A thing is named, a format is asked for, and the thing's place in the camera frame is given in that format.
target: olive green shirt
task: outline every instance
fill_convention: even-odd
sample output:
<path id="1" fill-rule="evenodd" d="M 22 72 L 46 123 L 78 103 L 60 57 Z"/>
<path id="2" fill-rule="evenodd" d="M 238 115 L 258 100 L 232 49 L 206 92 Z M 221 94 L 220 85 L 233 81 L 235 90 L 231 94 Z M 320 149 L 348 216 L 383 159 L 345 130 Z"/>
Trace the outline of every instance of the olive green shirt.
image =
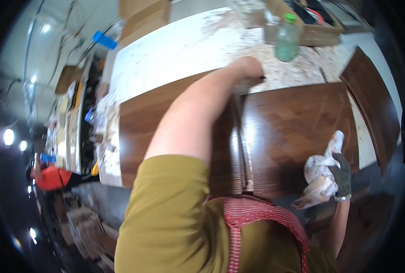
<path id="1" fill-rule="evenodd" d="M 209 166 L 188 156 L 145 160 L 119 230 L 115 271 L 227 272 L 229 228 L 221 199 L 203 205 Z M 311 248 L 309 272 L 335 272 L 334 255 Z M 295 237 L 275 221 L 242 228 L 239 272 L 301 272 Z"/>

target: white cloth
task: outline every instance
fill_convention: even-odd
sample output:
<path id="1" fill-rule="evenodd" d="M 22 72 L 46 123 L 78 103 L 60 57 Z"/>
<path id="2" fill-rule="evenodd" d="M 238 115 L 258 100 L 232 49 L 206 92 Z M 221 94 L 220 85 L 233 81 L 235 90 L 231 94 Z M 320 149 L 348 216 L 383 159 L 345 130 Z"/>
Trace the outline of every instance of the white cloth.
<path id="1" fill-rule="evenodd" d="M 343 133 L 337 130 L 328 143 L 323 156 L 310 156 L 304 165 L 305 181 L 309 184 L 303 191 L 303 195 L 292 203 L 296 209 L 306 209 L 325 203 L 334 196 L 338 190 L 334 176 L 328 166 L 340 164 L 332 157 L 333 153 L 341 153 Z"/>

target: white wall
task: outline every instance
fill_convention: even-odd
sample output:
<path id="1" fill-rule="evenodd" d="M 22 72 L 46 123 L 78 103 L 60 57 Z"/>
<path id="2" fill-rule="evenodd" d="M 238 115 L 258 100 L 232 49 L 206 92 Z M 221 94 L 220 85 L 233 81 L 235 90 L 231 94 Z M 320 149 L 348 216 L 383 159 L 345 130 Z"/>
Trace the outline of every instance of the white wall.
<path id="1" fill-rule="evenodd" d="M 36 77 L 36 98 L 50 80 L 54 69 L 58 45 L 63 35 L 63 22 L 66 18 L 72 0 L 45 0 L 42 10 L 37 17 L 31 39 L 27 62 L 27 81 Z M 7 37 L 0 55 L 0 90 L 7 91 L 15 78 L 23 79 L 23 66 L 28 28 L 36 14 L 41 0 L 33 0 L 20 15 L 18 21 Z M 82 52 L 89 46 L 91 37 L 97 30 L 104 29 L 118 17 L 118 0 L 76 0 L 70 15 L 66 33 L 71 35 L 63 47 L 60 61 L 50 86 L 41 96 L 38 103 L 39 123 L 44 123 L 55 100 L 54 90 L 60 77 L 61 70 L 72 48 L 85 39 L 83 46 L 70 55 L 68 64 L 74 64 Z M 77 30 L 85 23 L 77 37 L 73 37 Z M 14 83 L 9 94 L 3 96 L 7 111 L 17 118 L 26 119 L 25 99 L 22 84 Z"/>

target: hand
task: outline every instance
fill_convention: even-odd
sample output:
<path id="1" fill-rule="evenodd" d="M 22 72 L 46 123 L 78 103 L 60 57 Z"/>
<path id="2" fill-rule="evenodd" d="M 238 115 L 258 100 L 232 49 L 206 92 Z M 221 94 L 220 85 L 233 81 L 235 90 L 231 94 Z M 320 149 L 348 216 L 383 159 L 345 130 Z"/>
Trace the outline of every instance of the hand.
<path id="1" fill-rule="evenodd" d="M 351 199 L 351 166 L 347 159 L 341 154 L 333 154 L 333 158 L 340 163 L 340 169 L 337 166 L 328 167 L 334 175 L 334 179 L 339 187 L 334 199 L 337 202 Z"/>
<path id="2" fill-rule="evenodd" d="M 243 73 L 243 79 L 258 79 L 263 77 L 261 63 L 254 57 L 241 57 L 230 65 L 238 66 Z"/>

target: granite countertop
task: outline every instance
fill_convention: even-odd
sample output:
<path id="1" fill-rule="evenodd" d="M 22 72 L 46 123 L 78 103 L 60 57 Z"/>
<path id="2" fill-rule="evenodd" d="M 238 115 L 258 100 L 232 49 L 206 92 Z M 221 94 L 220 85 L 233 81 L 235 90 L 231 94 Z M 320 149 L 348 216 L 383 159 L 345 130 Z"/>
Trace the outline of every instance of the granite countertop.
<path id="1" fill-rule="evenodd" d="M 107 117 L 104 143 L 116 147 L 97 148 L 101 183 L 122 186 L 119 160 L 119 105 L 164 84 L 201 72 L 224 67 L 242 56 L 253 56 L 262 64 L 265 82 L 251 93 L 317 83 L 340 81 L 352 52 L 342 46 L 305 47 L 284 63 L 274 57 L 273 47 L 264 44 L 263 28 L 245 29 L 230 8 L 196 14 L 166 25 L 125 47 L 116 55 L 109 93 L 97 111 Z M 363 118 L 352 106 L 359 139 L 360 168 L 375 161 L 372 141 Z"/>

